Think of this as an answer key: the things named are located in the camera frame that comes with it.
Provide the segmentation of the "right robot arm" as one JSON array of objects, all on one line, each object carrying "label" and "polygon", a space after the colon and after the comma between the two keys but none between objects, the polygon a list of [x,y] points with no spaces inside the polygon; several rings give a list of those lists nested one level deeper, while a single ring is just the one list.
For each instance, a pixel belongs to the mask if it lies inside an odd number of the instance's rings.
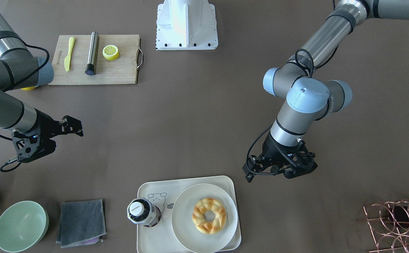
[{"label": "right robot arm", "polygon": [[16,155],[5,165],[28,163],[55,151],[55,136],[83,136],[80,120],[64,116],[54,120],[49,115],[8,94],[21,88],[38,87],[53,81],[54,70],[46,56],[33,56],[28,45],[16,34],[0,13],[0,129],[10,131]]}]

